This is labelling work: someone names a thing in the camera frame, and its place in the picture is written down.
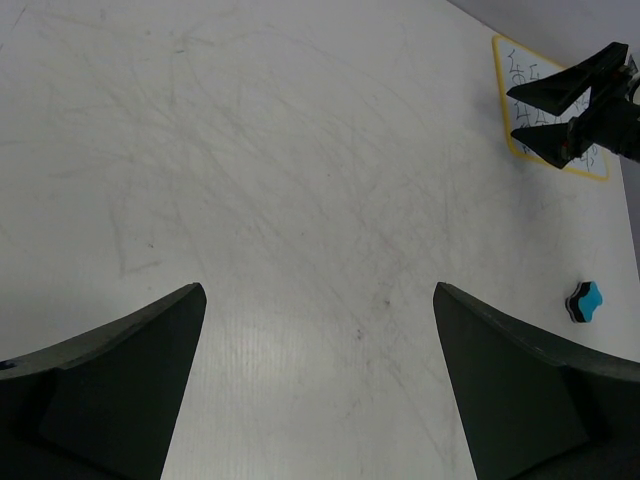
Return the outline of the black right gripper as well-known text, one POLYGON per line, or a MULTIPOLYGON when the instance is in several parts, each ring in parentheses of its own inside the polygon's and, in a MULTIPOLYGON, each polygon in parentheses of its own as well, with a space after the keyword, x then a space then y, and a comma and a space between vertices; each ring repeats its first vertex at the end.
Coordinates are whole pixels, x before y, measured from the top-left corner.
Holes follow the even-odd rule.
POLYGON ((639 69, 629 45, 612 42, 581 63, 509 89, 506 95, 549 114, 563 114, 586 90, 589 106, 568 123, 514 129, 511 137, 555 168, 592 145, 639 162, 639 69))

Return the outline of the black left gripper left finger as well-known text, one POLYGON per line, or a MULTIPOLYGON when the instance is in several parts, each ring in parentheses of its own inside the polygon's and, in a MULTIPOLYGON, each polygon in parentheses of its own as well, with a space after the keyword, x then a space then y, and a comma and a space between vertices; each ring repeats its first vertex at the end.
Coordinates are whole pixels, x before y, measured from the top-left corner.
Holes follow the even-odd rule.
POLYGON ((202 285, 188 284, 2 361, 2 478, 160 478, 206 304, 202 285))

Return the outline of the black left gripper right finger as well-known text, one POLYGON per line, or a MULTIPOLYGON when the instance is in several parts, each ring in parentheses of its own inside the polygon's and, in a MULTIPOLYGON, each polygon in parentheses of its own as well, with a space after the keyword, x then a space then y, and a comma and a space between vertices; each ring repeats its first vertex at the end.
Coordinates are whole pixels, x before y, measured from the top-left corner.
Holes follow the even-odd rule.
POLYGON ((636 479, 639 365, 447 283, 434 314, 480 479, 636 479))

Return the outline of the blue black whiteboard eraser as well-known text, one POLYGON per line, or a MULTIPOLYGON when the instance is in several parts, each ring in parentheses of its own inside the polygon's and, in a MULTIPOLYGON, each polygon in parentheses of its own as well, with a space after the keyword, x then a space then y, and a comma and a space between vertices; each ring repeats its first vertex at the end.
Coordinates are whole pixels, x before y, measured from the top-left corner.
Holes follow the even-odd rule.
POLYGON ((602 294, 594 281, 579 282, 575 291, 565 299, 565 307, 574 323, 590 323, 602 304, 602 294))

